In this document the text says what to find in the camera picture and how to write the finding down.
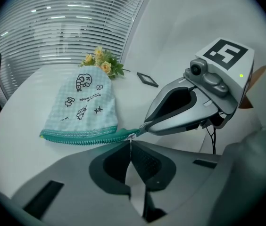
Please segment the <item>artificial flower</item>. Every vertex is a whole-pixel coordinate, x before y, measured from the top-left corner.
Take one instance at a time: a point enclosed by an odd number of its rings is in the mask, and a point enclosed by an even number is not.
[[[90,63],[92,61],[92,55],[87,54],[85,58],[86,63]]]
[[[95,50],[94,50],[94,55],[95,57],[99,58],[102,57],[103,55],[103,48],[101,46],[98,46]]]
[[[111,64],[108,63],[107,61],[102,63],[100,67],[103,70],[103,72],[110,73],[110,71],[111,71]]]

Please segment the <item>white table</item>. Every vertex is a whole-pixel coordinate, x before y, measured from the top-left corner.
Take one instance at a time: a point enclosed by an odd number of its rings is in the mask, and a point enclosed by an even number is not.
[[[65,78],[77,67],[47,65],[29,77],[8,100],[0,113],[0,192],[11,198],[27,180],[57,160],[99,145],[76,146],[39,137]],[[136,72],[125,72],[113,81],[119,128],[138,128],[161,87],[143,84]],[[146,133],[138,140],[198,152],[205,131],[192,130],[173,136]]]

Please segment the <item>teal zipper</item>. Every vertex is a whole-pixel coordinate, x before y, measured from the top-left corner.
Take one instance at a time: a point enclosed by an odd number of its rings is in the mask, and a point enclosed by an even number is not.
[[[54,133],[51,133],[50,135],[41,132],[40,137],[44,138],[48,141],[57,142],[57,143],[64,143],[64,144],[71,144],[71,145],[95,145],[95,144],[109,144],[109,143],[115,143],[115,142],[121,142],[126,139],[128,139],[132,134],[137,134],[139,132],[139,129],[132,129],[132,130],[126,130],[126,129],[120,129],[119,131],[115,133],[110,133],[106,135],[102,135],[99,137],[67,137],[60,136]]]

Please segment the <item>wall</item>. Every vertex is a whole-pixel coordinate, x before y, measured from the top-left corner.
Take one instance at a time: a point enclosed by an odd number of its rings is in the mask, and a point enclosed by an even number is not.
[[[163,87],[181,77],[194,54],[217,37],[255,50],[254,71],[266,65],[266,15],[254,0],[149,0],[124,60]],[[217,134],[217,153],[261,127],[253,110],[238,110]],[[202,150],[211,152],[206,136]]]

